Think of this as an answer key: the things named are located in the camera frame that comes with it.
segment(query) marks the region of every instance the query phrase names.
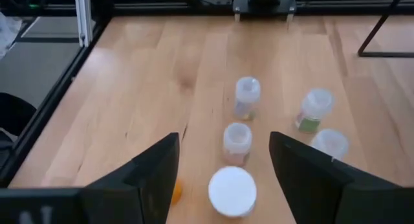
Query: white lid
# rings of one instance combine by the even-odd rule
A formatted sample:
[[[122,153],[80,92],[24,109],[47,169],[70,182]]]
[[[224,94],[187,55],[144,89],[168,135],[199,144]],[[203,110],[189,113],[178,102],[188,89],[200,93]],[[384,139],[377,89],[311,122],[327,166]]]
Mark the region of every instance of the white lid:
[[[248,152],[252,140],[252,131],[246,124],[231,123],[224,131],[223,144],[230,153]]]
[[[235,85],[235,96],[240,102],[254,103],[259,101],[259,81],[253,77],[240,78]]]
[[[314,118],[322,118],[332,111],[334,97],[326,89],[312,89],[302,102],[302,111]]]
[[[242,168],[227,166],[217,171],[208,185],[208,197],[218,213],[228,217],[243,217],[256,202],[256,184]]]
[[[348,139],[333,129],[323,129],[312,139],[310,146],[341,160],[348,152]]]

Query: plastic container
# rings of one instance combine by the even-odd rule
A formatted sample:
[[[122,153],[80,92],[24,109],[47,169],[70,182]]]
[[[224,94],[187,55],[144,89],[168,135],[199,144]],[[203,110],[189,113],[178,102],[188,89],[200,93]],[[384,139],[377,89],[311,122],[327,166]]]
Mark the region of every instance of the plastic container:
[[[229,218],[249,215],[256,203],[256,196],[253,177],[236,166],[221,168],[208,185],[208,197],[214,209]]]
[[[338,160],[342,160],[349,149],[348,139],[333,129],[321,130],[312,139],[310,146]]]
[[[299,131],[314,133],[322,118],[332,111],[334,97],[326,89],[313,89],[305,97],[299,115],[296,117],[296,127]]]
[[[260,100],[260,83],[253,77],[241,78],[235,85],[234,115],[241,120],[255,117],[254,104]]]
[[[244,166],[250,155],[252,131],[246,124],[232,123],[227,126],[223,137],[224,158],[228,164]]]

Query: wood grain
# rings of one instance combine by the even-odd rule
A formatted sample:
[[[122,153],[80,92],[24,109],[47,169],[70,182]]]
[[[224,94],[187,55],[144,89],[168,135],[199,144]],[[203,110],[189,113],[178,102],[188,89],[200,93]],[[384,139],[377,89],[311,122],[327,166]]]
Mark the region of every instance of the wood grain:
[[[375,19],[295,17],[288,29],[277,20],[232,17],[114,18],[10,187],[87,185],[177,131],[184,191],[168,223],[294,223],[268,138],[280,131],[310,142],[313,135],[299,133],[293,121],[313,87],[335,96],[321,128],[348,137],[344,161],[412,186],[414,70],[407,61],[355,56]],[[407,20],[384,29],[410,35],[401,27]],[[379,38],[373,47],[390,44]],[[227,219],[212,208],[207,187],[226,165],[223,131],[236,121],[234,88],[242,76],[262,85],[257,118],[247,122],[254,141],[245,167],[257,203],[250,216]]]

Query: orange object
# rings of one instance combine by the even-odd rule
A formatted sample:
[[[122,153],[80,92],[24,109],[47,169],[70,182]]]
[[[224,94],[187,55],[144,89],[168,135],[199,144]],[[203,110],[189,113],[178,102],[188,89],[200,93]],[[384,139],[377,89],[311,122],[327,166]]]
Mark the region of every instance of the orange object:
[[[175,205],[180,200],[182,194],[182,183],[179,179],[175,181],[173,197],[171,198],[171,204]]]

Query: clear plastic cup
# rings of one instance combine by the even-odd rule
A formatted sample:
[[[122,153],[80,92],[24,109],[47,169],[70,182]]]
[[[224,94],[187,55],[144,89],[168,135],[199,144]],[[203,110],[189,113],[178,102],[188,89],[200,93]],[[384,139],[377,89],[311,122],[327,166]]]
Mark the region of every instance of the clear plastic cup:
[[[241,78],[235,85],[234,115],[241,120],[255,117],[254,104],[260,100],[260,83],[253,77]]]
[[[323,129],[312,139],[310,146],[342,160],[349,149],[348,139],[339,131],[333,129]]]
[[[218,213],[229,218],[240,218],[253,210],[257,188],[247,171],[227,166],[213,175],[208,185],[208,197]]]
[[[253,135],[246,124],[232,123],[224,131],[223,150],[227,163],[244,166],[250,155]]]
[[[314,133],[322,118],[332,111],[334,97],[326,89],[312,89],[302,102],[301,111],[296,117],[299,131]]]

